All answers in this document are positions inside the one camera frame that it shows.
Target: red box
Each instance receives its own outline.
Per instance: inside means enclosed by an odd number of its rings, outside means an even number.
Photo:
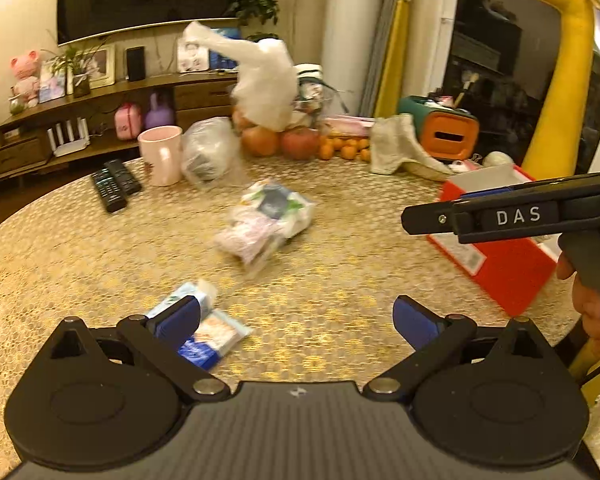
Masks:
[[[530,180],[513,164],[483,168],[449,178],[442,186],[440,200]],[[531,238],[462,245],[453,233],[427,237],[510,316],[526,310],[554,273],[558,257],[549,244],[538,244]]]

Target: yellow curtain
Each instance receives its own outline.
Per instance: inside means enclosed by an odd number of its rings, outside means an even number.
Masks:
[[[382,79],[374,111],[375,117],[390,117],[395,115],[398,108],[398,101],[402,93],[402,76],[409,33],[409,10],[410,3],[407,0],[397,0],[394,22],[391,26],[389,43],[384,57]]]

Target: giraffe toy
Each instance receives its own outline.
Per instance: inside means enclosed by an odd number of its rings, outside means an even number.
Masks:
[[[600,0],[540,0],[560,12],[560,50],[536,132],[522,164],[540,180],[575,172]]]

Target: round table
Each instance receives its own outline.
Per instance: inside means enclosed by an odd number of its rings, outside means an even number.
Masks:
[[[129,168],[144,181],[140,160]],[[109,215],[85,177],[0,225],[0,477],[18,463],[2,423],[4,403],[69,314],[88,326],[113,326],[147,312],[183,282],[209,280],[219,289],[216,306],[254,329],[214,369],[232,387],[238,380],[366,383],[411,352],[392,325],[392,304],[403,293],[441,315],[507,322],[425,237],[402,230],[403,208],[432,202],[437,184],[370,174],[364,163],[339,159],[274,158],[250,163],[248,171],[317,202],[314,224],[252,282],[213,243],[243,188],[145,185],[123,212]],[[551,280],[527,311],[552,344],[577,318],[569,290]],[[595,416],[590,433],[600,463]]]

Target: hand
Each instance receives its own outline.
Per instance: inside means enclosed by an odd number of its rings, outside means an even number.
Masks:
[[[558,259],[556,275],[559,280],[566,280],[575,272],[571,262],[564,253]],[[576,273],[571,291],[573,307],[582,314],[582,327],[590,338],[591,350],[600,359],[600,295],[582,284]]]

